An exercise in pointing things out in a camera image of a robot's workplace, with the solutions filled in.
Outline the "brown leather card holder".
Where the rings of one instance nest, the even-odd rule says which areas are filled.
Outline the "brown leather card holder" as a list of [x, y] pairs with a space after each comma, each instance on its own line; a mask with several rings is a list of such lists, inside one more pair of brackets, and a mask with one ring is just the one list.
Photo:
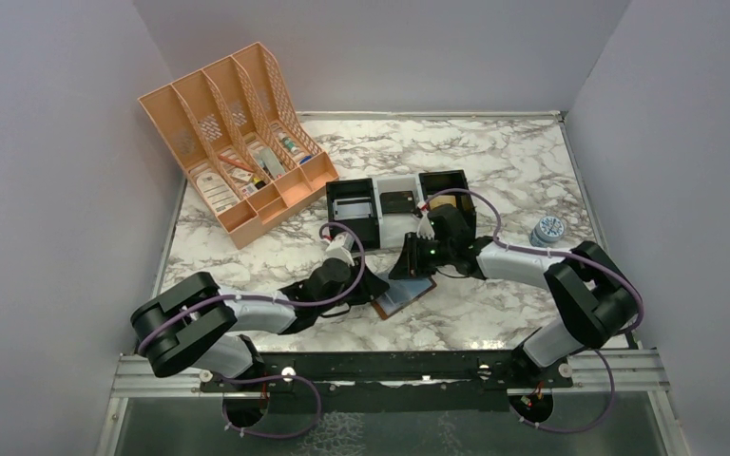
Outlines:
[[431, 277], [393, 280], [388, 278], [387, 272], [380, 273], [377, 277], [389, 285], [388, 291], [372, 303], [382, 320], [399, 313], [436, 287]]

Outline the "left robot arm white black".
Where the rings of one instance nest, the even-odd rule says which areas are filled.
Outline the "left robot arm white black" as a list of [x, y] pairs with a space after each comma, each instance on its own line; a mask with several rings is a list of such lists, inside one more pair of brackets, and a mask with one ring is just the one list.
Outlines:
[[249, 390], [263, 362], [247, 333], [300, 333], [338, 306], [369, 304], [389, 289], [360, 258], [353, 264], [327, 259], [307, 278], [270, 294], [223, 289], [209, 273], [198, 272], [136, 309], [130, 325], [138, 354], [157, 377], [200, 368]]

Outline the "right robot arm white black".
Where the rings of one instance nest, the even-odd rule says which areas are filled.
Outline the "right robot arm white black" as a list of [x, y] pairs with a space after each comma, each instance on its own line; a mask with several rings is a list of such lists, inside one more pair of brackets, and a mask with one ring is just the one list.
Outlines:
[[509, 280], [550, 291], [557, 317], [512, 352], [510, 373], [532, 387], [548, 367], [585, 349], [600, 349], [629, 321], [640, 319], [642, 302], [606, 252], [592, 241], [571, 250], [502, 244], [477, 236], [450, 204], [425, 214], [417, 232], [404, 237], [393, 280], [430, 277], [444, 266], [480, 280]]

